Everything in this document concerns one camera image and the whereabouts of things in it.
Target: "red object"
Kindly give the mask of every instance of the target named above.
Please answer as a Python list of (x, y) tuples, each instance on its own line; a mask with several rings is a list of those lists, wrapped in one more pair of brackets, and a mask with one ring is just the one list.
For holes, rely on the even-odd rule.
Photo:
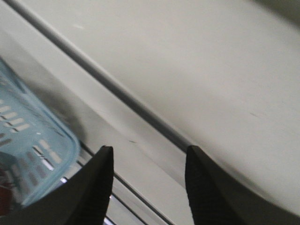
[(11, 185), (5, 172), (0, 169), (0, 216), (9, 213), (12, 200), (13, 193), (11, 191)]
[(12, 200), (12, 191), (10, 189), (0, 187), (0, 216), (4, 216), (9, 213)]

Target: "white surface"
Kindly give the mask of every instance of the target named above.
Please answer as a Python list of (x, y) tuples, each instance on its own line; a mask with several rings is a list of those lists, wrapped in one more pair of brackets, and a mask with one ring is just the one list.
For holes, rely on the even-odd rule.
[(157, 210), (193, 224), (184, 154), (2, 1), (0, 56), (92, 151), (112, 145), (115, 171)]
[(264, 198), (300, 215), (300, 32), (249, 0), (20, 0)]
[(116, 178), (113, 180), (112, 192), (121, 196), (123, 202), (126, 202), (126, 205), (140, 218), (145, 221), (148, 225), (167, 225), (160, 217), (148, 207), (145, 207), (145, 204), (138, 199), (131, 191), (129, 191), (122, 183), (120, 183)]
[(132, 215), (128, 209), (125, 208), (117, 199), (111, 197), (109, 207), (107, 210), (107, 216), (109, 218), (115, 218), (113, 222), (117, 225), (144, 225), (134, 215)]

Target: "light blue plastic basket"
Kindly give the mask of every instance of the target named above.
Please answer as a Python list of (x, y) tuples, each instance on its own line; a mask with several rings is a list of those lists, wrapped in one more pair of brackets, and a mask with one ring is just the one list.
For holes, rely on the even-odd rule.
[(0, 59), (0, 170), (11, 205), (27, 206), (53, 190), (79, 149), (74, 134)]

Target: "black object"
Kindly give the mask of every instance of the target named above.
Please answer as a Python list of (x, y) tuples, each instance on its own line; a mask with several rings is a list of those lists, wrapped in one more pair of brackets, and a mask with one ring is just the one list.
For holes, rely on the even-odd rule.
[(197, 146), (187, 149), (186, 189), (195, 225), (243, 224), (200, 161), (203, 154)]
[(100, 151), (66, 184), (27, 208), (0, 218), (1, 225), (100, 225), (113, 185), (113, 148)]
[(240, 184), (197, 146), (187, 149), (186, 188), (196, 225), (300, 225), (298, 216)]

